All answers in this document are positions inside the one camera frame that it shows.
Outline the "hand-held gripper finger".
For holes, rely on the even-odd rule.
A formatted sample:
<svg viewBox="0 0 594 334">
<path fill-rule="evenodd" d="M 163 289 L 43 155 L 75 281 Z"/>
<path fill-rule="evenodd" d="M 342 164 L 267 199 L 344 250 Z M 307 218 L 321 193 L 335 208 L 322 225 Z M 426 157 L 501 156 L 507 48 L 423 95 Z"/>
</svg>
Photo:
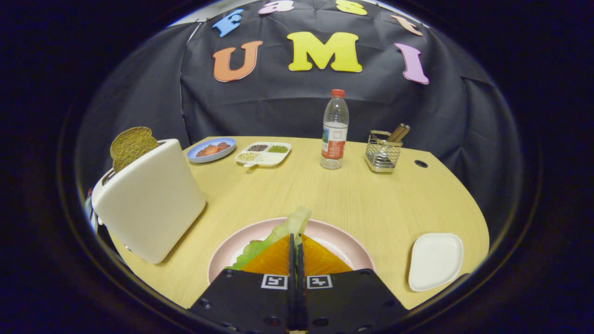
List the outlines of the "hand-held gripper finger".
<svg viewBox="0 0 594 334">
<path fill-rule="evenodd" d="M 408 313 L 375 271 L 352 270 L 306 235 L 297 264 L 297 323 L 309 334 L 388 331 Z"/>
<path fill-rule="evenodd" d="M 214 332 L 289 332 L 294 324 L 296 275 L 225 269 L 188 309 Z"/>
</svg>

